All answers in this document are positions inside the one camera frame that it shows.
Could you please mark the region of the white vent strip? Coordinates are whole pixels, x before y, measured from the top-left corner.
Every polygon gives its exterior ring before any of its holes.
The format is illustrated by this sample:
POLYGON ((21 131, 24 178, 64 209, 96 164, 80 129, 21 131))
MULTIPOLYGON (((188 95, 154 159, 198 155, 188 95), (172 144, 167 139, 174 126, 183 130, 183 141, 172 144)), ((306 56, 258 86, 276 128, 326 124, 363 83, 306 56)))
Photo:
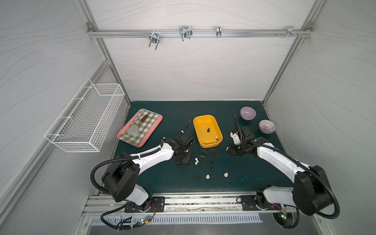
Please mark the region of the white vent strip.
MULTIPOLYGON (((115 215, 106 218, 110 223, 117 225, 134 225, 146 220, 145 215, 115 215)), ((186 224, 248 224, 262 223, 258 213, 230 213, 230 214, 160 214, 149 222, 151 225, 186 225, 186 224)))

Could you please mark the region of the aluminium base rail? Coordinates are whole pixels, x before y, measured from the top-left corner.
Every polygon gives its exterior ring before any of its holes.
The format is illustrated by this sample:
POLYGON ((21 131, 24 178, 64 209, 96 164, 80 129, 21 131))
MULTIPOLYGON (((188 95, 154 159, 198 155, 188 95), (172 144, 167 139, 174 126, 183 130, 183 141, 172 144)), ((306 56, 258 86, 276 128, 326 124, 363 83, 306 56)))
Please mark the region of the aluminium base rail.
MULTIPOLYGON (((210 214, 246 213, 241 196, 255 196, 255 192, 203 192, 203 193, 155 193, 153 197, 164 197, 156 207, 164 207, 161 214, 210 214)), ((115 202, 112 196, 100 194, 89 196, 82 215, 100 215, 116 209, 125 202, 115 202)))

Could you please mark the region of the yellow plastic storage box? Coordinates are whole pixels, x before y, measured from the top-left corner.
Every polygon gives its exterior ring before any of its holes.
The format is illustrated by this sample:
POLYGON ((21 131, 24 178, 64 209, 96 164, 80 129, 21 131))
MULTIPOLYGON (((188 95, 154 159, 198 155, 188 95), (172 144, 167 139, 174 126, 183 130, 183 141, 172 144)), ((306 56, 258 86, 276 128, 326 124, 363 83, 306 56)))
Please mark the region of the yellow plastic storage box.
POLYGON ((222 142, 223 136, 214 116, 197 116, 194 118, 193 124, 199 145, 202 148, 216 147, 222 142))

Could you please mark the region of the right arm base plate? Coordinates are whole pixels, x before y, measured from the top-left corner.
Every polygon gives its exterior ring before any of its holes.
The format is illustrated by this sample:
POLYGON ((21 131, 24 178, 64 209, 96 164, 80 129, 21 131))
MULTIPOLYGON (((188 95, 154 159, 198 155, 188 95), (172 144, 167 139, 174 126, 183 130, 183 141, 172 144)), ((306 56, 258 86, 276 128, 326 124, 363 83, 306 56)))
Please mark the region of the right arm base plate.
POLYGON ((236 202, 242 206, 243 211, 279 211, 282 206, 280 204, 271 204, 261 195, 242 195, 236 199, 236 202))

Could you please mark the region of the metal hook clamp left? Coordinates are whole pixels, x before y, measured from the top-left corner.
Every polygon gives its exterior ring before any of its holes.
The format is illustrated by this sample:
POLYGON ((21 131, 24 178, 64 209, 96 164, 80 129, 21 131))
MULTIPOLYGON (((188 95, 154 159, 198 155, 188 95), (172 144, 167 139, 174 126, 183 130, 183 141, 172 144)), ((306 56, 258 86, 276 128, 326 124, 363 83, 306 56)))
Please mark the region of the metal hook clamp left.
POLYGON ((155 44, 155 50, 158 48, 159 42, 161 40, 161 37, 158 33, 152 32, 149 35, 149 47, 151 47, 152 44, 155 44))

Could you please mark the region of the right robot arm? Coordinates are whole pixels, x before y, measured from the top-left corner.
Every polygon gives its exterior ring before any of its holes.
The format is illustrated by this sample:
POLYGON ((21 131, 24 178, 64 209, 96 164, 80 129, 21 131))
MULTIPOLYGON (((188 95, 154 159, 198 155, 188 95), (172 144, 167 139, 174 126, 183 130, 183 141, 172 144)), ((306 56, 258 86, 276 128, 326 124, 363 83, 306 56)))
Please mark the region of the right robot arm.
POLYGON ((254 155, 270 163, 293 184, 292 187, 265 186, 257 190, 254 201, 260 210, 281 204, 295 207, 306 215, 339 217, 340 205, 323 168, 294 159, 263 137, 255 138, 248 127, 236 128, 230 137, 233 141, 226 149, 230 155, 254 155))

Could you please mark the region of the metal hook clamp middle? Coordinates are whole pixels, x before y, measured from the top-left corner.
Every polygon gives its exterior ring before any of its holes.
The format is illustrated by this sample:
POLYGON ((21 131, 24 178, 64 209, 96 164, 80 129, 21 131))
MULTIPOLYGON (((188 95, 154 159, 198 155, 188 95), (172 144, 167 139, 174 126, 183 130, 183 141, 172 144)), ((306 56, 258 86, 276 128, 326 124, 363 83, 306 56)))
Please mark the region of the metal hook clamp middle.
POLYGON ((191 26, 183 26, 179 28, 179 34, 182 39, 182 41, 185 41, 185 39, 190 39, 193 31, 191 26))

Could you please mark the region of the metal hook clamp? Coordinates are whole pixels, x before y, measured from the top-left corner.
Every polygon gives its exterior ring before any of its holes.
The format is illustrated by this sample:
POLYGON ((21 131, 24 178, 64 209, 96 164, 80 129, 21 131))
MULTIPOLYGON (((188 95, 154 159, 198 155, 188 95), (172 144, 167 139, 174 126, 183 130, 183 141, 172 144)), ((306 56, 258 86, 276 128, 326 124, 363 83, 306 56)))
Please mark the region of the metal hook clamp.
POLYGON ((152 32, 149 35, 149 47, 151 47, 152 44, 155 44, 155 50, 158 48, 159 42, 161 40, 161 37, 158 33, 152 32))
POLYGON ((190 39, 193 31, 191 26, 183 26, 179 28, 179 34, 182 39, 182 41, 185 41, 185 39, 190 39))

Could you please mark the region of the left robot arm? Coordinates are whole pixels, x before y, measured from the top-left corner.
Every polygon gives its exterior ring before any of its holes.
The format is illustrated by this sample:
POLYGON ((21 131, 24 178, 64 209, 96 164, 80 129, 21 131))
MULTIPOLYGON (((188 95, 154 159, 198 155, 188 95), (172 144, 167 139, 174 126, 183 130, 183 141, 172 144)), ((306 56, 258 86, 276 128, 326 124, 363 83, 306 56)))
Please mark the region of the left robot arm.
POLYGON ((184 132, 175 138, 163 138, 159 146, 138 154, 122 152, 109 163, 102 176, 104 189, 116 202, 127 200, 146 210, 151 195, 137 184, 138 177, 161 162, 174 158, 181 163, 183 159, 190 158, 189 148, 193 142, 192 136, 184 132))

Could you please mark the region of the purple ribbed bowl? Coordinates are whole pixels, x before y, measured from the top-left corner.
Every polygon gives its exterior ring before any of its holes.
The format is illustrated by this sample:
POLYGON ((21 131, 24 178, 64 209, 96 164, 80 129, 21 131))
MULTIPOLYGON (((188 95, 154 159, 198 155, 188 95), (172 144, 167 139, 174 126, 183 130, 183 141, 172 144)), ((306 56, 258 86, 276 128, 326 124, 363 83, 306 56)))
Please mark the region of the purple ribbed bowl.
POLYGON ((258 126, 260 131, 264 134, 272 134, 276 131, 276 125, 270 120, 261 120, 258 126))

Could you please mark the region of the aluminium crossbar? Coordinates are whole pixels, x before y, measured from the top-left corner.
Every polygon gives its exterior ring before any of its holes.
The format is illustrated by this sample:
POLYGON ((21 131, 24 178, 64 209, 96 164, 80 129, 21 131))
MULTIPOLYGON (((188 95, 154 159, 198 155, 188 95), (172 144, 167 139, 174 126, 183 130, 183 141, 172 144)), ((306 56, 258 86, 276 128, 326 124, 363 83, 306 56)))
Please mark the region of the aluminium crossbar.
MULTIPOLYGON (((223 29, 221 38, 266 38, 277 37, 276 33, 283 34, 287 29, 223 29)), ((216 29, 193 29, 191 38, 217 38, 216 29)), ((302 37, 310 37, 313 30, 294 29, 301 33, 302 37)), ((96 30, 88 32, 91 38, 149 38, 152 32, 156 32, 163 38, 180 38, 178 29, 164 30, 96 30)))

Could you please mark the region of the metal bracket right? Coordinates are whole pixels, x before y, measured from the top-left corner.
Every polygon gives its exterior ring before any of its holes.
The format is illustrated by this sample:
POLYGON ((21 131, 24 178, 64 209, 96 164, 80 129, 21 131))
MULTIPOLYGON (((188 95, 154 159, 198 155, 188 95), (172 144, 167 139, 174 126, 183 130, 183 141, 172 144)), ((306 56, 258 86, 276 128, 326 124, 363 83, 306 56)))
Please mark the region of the metal bracket right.
POLYGON ((297 37, 302 37, 302 34, 301 34, 301 33, 296 33, 296 32, 294 31, 294 28, 293 28, 292 26, 290 26, 290 27, 286 30, 285 33, 283 33, 283 34, 276 33, 276 35, 277 35, 278 37, 285 37, 285 38, 289 38, 289 37, 295 37, 295 38, 297 38, 297 37))

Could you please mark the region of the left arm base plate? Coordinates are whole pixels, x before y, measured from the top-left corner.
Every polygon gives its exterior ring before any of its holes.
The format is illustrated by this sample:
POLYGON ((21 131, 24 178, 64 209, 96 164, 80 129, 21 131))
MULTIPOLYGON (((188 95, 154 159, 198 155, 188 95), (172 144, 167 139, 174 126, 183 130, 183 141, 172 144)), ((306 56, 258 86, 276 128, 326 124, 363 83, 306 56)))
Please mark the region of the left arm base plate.
POLYGON ((141 206, 136 205, 133 202, 127 204, 124 209, 125 213, 137 213, 137 212, 164 212, 165 210, 165 197, 164 196, 152 196, 141 206))

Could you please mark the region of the purple bowl upright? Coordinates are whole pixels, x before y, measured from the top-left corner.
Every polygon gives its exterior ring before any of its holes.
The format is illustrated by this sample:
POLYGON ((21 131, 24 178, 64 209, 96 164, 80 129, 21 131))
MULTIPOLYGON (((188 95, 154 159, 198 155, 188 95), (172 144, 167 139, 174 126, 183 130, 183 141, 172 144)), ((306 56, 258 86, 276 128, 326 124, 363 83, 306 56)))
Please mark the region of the purple bowl upright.
POLYGON ((251 107, 242 107, 240 110, 240 116, 242 119, 250 121, 253 120, 256 117, 257 113, 256 111, 251 107))

